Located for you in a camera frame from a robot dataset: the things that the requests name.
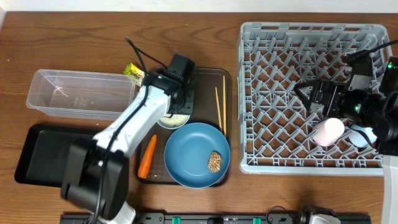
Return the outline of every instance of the yellow snack packet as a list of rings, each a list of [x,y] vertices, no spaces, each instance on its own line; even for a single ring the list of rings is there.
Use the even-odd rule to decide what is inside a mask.
[[[141,71],[139,68],[137,68],[135,65],[130,63],[126,67],[126,69],[124,69],[123,74],[131,75],[134,81],[136,82],[136,85],[141,87],[142,79],[144,78],[145,73]]]

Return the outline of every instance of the wooden surface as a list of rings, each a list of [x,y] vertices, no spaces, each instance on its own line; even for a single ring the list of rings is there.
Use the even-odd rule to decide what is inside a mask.
[[[26,96],[36,70],[122,73],[129,62],[137,62],[124,40],[128,35],[165,63],[180,53],[201,67],[229,71],[236,118],[236,39],[240,25],[248,21],[375,23],[387,28],[390,39],[398,39],[397,14],[8,12],[0,33],[1,223],[58,223],[64,212],[82,212],[62,200],[59,189],[15,183],[14,171],[29,127],[47,123],[104,128],[109,124],[49,117],[28,109]],[[155,65],[146,62],[148,67]],[[233,119],[231,178],[224,186],[192,190],[142,185],[131,175],[130,205],[169,213],[265,213],[273,205],[288,210],[316,205],[340,213],[368,213],[373,223],[380,223],[382,178],[243,174],[238,168],[236,125]]]

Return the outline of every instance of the orange carrot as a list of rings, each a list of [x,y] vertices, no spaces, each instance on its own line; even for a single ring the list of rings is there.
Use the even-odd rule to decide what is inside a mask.
[[[157,136],[154,134],[149,141],[147,150],[145,151],[144,157],[142,158],[141,165],[138,168],[138,177],[145,179],[149,173],[150,164],[154,156]]]

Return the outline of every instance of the plastic crate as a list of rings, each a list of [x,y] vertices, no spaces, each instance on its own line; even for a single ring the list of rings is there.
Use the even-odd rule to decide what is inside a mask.
[[[371,146],[352,145],[347,128],[336,144],[317,145],[312,128],[323,119],[322,108],[306,111],[293,87],[316,78],[346,82],[342,55],[388,41],[386,28],[375,24],[244,23],[237,55],[240,169],[248,174],[382,175],[382,156]],[[370,88],[376,93],[391,55],[390,47],[371,54]]]

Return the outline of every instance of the tray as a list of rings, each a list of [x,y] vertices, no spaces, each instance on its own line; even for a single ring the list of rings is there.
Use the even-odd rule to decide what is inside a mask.
[[[35,124],[21,152],[15,181],[20,184],[61,187],[69,147],[79,138],[90,140],[98,131]]]
[[[386,28],[377,24],[244,23],[237,52],[240,169],[248,174],[381,176],[382,156],[371,146],[352,145],[352,130],[346,128],[329,147],[312,140],[312,128],[324,119],[322,108],[306,111],[293,87],[316,78],[346,82],[344,54],[388,41]],[[375,93],[391,55],[390,47],[371,54]]]
[[[231,98],[232,98],[232,82],[229,73],[222,69],[217,68],[199,68],[199,76],[195,85],[195,99],[193,114],[188,120],[187,124],[202,122],[210,124],[217,129],[218,125],[218,113],[217,104],[215,97],[215,86],[217,86],[218,99],[220,101],[220,113],[221,120],[223,119],[223,77],[225,77],[226,85],[226,125],[227,125],[227,140],[230,144],[229,138],[231,136]],[[144,156],[146,147],[151,137],[157,135],[157,144],[155,147],[152,164],[150,171],[146,179],[140,179],[146,184],[169,184],[179,185],[167,172],[164,164],[164,149],[166,142],[175,130],[169,130],[162,128],[157,123],[149,130],[148,134],[142,140],[140,146],[136,150],[136,160],[134,163],[134,176],[138,178],[138,168],[141,164],[142,157]],[[224,177],[212,185],[217,187],[223,185],[229,177],[229,169],[225,173]]]

